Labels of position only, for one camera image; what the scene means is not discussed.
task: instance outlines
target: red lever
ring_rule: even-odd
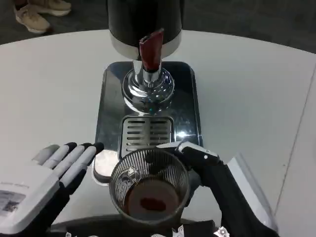
[[[140,56],[147,72],[155,72],[159,69],[162,42],[163,29],[155,31],[139,41]]]

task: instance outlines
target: floor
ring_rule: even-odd
[[[73,12],[45,16],[59,34],[107,29],[105,0],[68,0]],[[279,43],[316,53],[313,0],[186,0],[185,30],[206,31]],[[0,0],[0,44],[36,37],[15,21],[11,0]]]

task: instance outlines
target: person's foot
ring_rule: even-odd
[[[14,12],[17,22],[24,25],[29,32],[43,34],[50,28],[49,22],[34,11],[29,4],[19,10],[14,8]]]
[[[38,13],[48,13],[54,16],[65,16],[71,11],[71,3],[63,0],[29,0]]]

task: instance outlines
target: coffee machine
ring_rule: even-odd
[[[96,142],[118,159],[175,141],[202,146],[194,71],[184,62],[161,61],[180,45],[184,0],[106,5],[112,45],[132,61],[114,62],[104,72]],[[109,174],[100,159],[93,173],[106,183]]]

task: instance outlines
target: metal grate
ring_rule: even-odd
[[[172,120],[165,117],[130,117],[123,122],[121,156],[141,148],[172,142]]]

